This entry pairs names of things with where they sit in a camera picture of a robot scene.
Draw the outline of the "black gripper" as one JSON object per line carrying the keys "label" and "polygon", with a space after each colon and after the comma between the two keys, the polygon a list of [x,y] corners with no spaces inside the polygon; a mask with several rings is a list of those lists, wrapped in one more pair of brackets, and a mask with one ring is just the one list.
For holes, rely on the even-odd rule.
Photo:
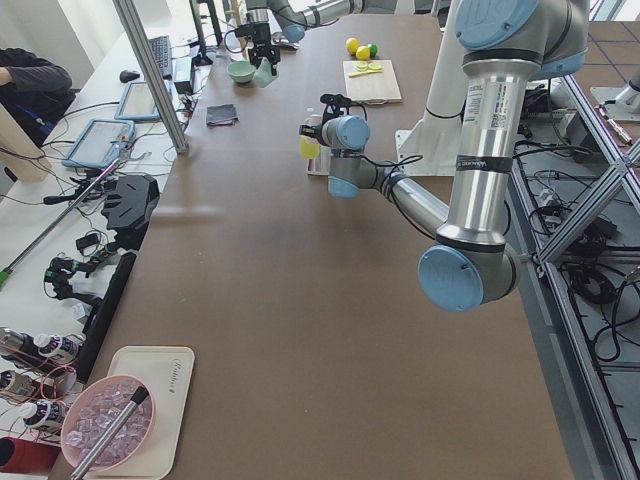
{"label": "black gripper", "polygon": [[319,125],[300,125],[299,134],[308,138],[318,138],[322,128],[333,126],[336,133],[359,131],[364,127],[364,119],[352,116],[350,109],[359,103],[342,94],[325,93],[320,97],[325,105]]}
{"label": "black gripper", "polygon": [[270,63],[271,75],[278,75],[277,66],[280,62],[280,50],[278,46],[272,44],[268,22],[243,24],[235,29],[234,34],[237,38],[247,38],[252,44],[248,50],[248,57],[250,64],[255,69],[260,67],[262,58],[267,58]]}

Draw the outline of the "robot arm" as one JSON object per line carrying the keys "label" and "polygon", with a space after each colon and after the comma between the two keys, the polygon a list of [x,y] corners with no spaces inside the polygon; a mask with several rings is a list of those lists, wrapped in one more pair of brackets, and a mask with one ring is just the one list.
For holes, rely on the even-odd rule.
{"label": "robot arm", "polygon": [[410,179],[399,164],[365,156],[366,121],[327,115],[301,125],[302,135],[331,151],[328,189],[338,198],[380,191],[434,245],[420,258],[419,283],[429,300],[452,312],[470,311],[508,295],[519,262],[499,220],[513,164],[525,90],[532,80],[578,71],[585,60],[589,5],[585,1],[459,1],[446,33],[463,49],[468,87],[458,113],[461,136],[448,202]]}
{"label": "robot arm", "polygon": [[308,30],[325,27],[338,19],[355,14],[421,14],[438,17],[440,11],[452,6],[452,1],[314,1],[302,10],[295,10],[287,0],[246,1],[245,21],[233,33],[249,44],[249,62],[257,72],[277,76],[280,48],[272,41],[270,17],[290,42],[299,42]]}

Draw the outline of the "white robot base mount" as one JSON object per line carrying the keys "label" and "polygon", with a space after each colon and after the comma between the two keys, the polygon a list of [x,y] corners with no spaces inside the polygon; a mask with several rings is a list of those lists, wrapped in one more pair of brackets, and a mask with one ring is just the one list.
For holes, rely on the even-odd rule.
{"label": "white robot base mount", "polygon": [[422,157],[406,168],[410,176],[452,176],[455,172],[468,86],[462,72],[465,50],[455,29],[459,6],[458,1],[450,3],[444,32],[436,32],[437,43],[427,48],[427,53],[435,59],[427,64],[428,84],[422,117],[412,129],[396,132],[398,158]]}

